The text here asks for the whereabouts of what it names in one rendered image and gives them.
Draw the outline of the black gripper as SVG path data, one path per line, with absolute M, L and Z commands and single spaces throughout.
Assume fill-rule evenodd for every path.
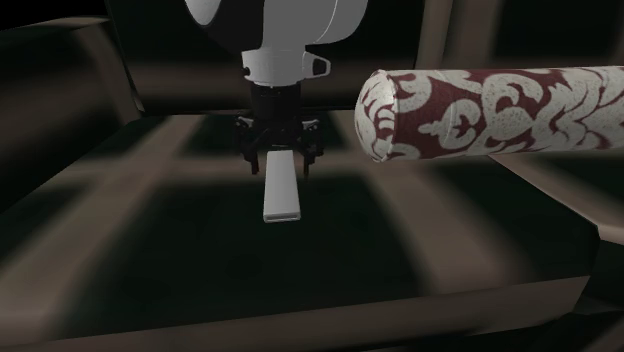
M 322 124 L 318 119 L 301 122 L 301 84 L 263 86 L 250 84 L 252 118 L 235 119 L 236 150 L 251 166 L 260 171 L 258 149 L 262 146 L 289 146 L 303 156 L 303 175 L 307 180 L 310 166 L 324 155 Z

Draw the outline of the red white patterned bolster cushion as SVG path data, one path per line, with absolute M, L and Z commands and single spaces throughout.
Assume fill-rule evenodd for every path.
M 378 70 L 354 109 L 373 160 L 624 146 L 624 66 Z

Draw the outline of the white flat rectangular bar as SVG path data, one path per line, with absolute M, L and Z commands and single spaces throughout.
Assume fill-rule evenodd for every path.
M 301 218 L 292 150 L 267 153 L 263 220 L 265 223 L 298 221 Z

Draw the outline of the brown sofa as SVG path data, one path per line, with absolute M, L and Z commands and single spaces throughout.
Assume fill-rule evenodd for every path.
M 0 31 L 0 352 L 624 352 L 624 152 L 376 164 L 352 109 L 419 62 L 366 16 L 305 88 L 339 144 L 262 220 L 239 64 L 185 15 Z

